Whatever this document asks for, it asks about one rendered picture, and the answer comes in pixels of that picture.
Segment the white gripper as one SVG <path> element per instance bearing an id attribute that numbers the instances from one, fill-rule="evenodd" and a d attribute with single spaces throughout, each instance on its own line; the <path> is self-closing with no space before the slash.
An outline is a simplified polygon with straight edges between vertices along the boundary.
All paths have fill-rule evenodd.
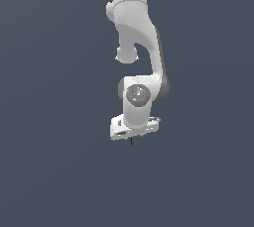
<path id="1" fill-rule="evenodd" d="M 150 117 L 147 125 L 141 129 L 132 129 L 124 123 L 124 115 L 118 115 L 111 119 L 110 124 L 110 138 L 115 140 L 128 140 L 130 139 L 131 145 L 133 144 L 134 137 L 143 137 L 144 135 L 159 130 L 160 117 Z"/>

